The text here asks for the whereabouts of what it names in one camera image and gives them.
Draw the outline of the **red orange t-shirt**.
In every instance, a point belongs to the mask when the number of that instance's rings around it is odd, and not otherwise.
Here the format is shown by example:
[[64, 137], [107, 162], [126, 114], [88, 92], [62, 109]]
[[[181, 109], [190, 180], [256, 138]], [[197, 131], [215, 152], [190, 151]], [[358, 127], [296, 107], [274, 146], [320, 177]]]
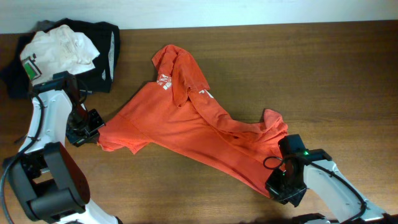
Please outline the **red orange t-shirt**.
[[157, 79], [145, 84], [99, 130], [105, 151], [127, 147], [137, 153], [150, 143], [214, 167], [268, 196], [271, 168], [264, 160], [279, 156], [288, 133], [281, 114], [265, 110], [259, 123], [233, 119], [210, 94], [193, 56], [167, 45], [152, 62]]

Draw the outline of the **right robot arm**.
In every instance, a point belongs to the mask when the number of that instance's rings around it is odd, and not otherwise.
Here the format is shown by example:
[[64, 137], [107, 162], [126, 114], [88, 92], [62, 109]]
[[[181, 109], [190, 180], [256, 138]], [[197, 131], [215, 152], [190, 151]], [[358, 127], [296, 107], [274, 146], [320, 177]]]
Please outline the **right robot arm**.
[[298, 134], [282, 138], [278, 147], [280, 156], [263, 160], [263, 166], [271, 171], [265, 183], [271, 198], [297, 207], [306, 191], [312, 190], [335, 217], [329, 220], [320, 213], [309, 213], [293, 217], [292, 223], [397, 223], [397, 215], [368, 200], [323, 149], [307, 149]]

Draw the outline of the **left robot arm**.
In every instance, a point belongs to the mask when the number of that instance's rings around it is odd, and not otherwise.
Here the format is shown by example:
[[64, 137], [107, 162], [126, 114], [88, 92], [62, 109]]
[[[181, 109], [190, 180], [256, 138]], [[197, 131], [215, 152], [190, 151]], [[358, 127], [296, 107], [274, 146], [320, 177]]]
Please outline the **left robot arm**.
[[104, 126], [95, 109], [85, 108], [84, 86], [68, 72], [34, 85], [29, 131], [18, 153], [4, 161], [1, 183], [10, 184], [33, 222], [122, 223], [93, 201], [84, 173], [65, 149], [65, 141], [96, 143]]

